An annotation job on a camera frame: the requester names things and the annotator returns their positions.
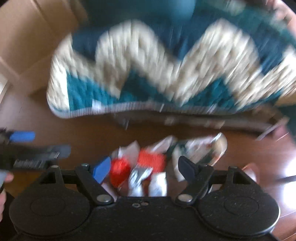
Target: wooden floor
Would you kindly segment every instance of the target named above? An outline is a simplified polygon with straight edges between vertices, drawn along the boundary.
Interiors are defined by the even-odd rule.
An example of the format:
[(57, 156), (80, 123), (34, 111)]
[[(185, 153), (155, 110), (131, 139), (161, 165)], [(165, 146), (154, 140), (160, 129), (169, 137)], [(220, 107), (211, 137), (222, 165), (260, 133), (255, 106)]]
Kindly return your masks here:
[[(70, 144), (72, 153), (60, 162), (61, 168), (71, 169), (80, 163), (92, 163), (109, 154), (118, 146), (138, 140), (146, 146), (168, 135), (179, 139), (217, 134), (212, 129), (187, 126), (164, 127), (155, 124), (137, 124), (127, 131), (117, 126), (108, 116), (86, 116), (59, 119), (49, 110), (45, 90), (32, 97), (21, 97), (10, 88), (0, 105), (0, 126), (9, 129), (36, 132), (33, 145)], [(296, 145), (289, 135), (275, 141), (266, 137), (255, 140), (255, 135), (238, 131), (223, 131), (228, 150), (215, 165), (226, 169), (229, 165), (243, 167), (254, 162), (260, 169), (260, 185), (281, 207), (281, 217), (274, 234), (281, 240), (296, 239), (296, 182), (283, 183), (280, 179), (296, 175)], [(39, 173), (15, 173), (13, 183), (6, 189), (14, 196), (26, 188)]]

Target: blue handle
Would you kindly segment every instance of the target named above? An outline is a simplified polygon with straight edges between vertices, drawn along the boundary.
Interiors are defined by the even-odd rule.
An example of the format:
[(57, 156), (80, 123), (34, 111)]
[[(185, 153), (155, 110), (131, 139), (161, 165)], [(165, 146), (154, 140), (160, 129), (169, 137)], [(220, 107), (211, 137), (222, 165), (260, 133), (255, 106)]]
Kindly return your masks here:
[(110, 157), (105, 157), (94, 167), (93, 177), (98, 183), (102, 183), (105, 177), (108, 175), (111, 169)]
[(9, 137), (11, 142), (31, 142), (35, 139), (35, 132), (16, 131)]

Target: finger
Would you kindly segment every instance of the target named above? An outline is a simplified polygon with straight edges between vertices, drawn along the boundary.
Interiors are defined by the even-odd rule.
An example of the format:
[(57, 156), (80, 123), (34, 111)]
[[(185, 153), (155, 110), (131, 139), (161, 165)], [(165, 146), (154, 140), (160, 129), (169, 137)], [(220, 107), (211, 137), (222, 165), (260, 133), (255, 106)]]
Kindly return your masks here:
[(6, 183), (10, 183), (10, 182), (12, 182), (13, 178), (14, 178), (14, 175), (13, 175), (12, 173), (9, 172), (9, 173), (7, 173), (7, 175), (6, 175), (4, 182), (6, 182)]
[(3, 213), (3, 211), (4, 211), (4, 205), (1, 205), (0, 206), (0, 213)]
[(4, 205), (6, 202), (6, 192), (3, 190), (3, 192), (0, 194), (0, 205)]

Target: wrapper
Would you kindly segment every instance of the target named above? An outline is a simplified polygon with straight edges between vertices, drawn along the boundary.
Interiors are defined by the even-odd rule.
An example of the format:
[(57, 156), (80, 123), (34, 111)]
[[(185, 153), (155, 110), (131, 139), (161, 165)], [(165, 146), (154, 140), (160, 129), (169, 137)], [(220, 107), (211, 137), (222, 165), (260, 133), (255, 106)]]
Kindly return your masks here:
[(149, 185), (150, 197), (165, 197), (168, 193), (168, 184), (166, 181), (166, 173), (160, 172), (151, 175)]
[(118, 195), (114, 191), (113, 187), (109, 183), (105, 183), (105, 182), (103, 182), (101, 186), (106, 190), (106, 192), (108, 192), (113, 197), (114, 201), (116, 202)]
[(134, 141), (127, 147), (119, 147), (111, 154), (111, 159), (126, 158), (129, 161), (131, 168), (137, 165), (138, 156), (140, 152), (140, 146), (137, 141)]
[(135, 167), (128, 179), (128, 196), (142, 197), (145, 195), (142, 181), (148, 178), (152, 173), (152, 168)]
[(209, 152), (213, 151), (212, 160), (208, 165), (213, 166), (227, 149), (226, 137), (219, 133), (215, 137), (202, 137), (191, 140), (179, 141), (172, 153), (174, 173), (179, 182), (185, 180), (179, 172), (178, 161), (180, 156), (185, 156), (193, 163), (198, 163)]
[(176, 144), (177, 138), (174, 136), (168, 136), (159, 142), (154, 143), (151, 146), (146, 147), (146, 151), (163, 154), (174, 144)]

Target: red package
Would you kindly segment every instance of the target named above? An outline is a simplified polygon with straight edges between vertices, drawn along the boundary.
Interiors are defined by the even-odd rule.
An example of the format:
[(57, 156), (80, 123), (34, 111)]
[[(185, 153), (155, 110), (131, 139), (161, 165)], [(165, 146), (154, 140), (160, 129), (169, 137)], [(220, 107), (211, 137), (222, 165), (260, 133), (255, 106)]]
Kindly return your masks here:
[(165, 169), (165, 155), (141, 149), (138, 157), (138, 165), (140, 167), (152, 167), (152, 173), (163, 172)]
[(113, 159), (109, 173), (110, 182), (114, 187), (118, 187), (131, 173), (131, 166), (126, 158)]

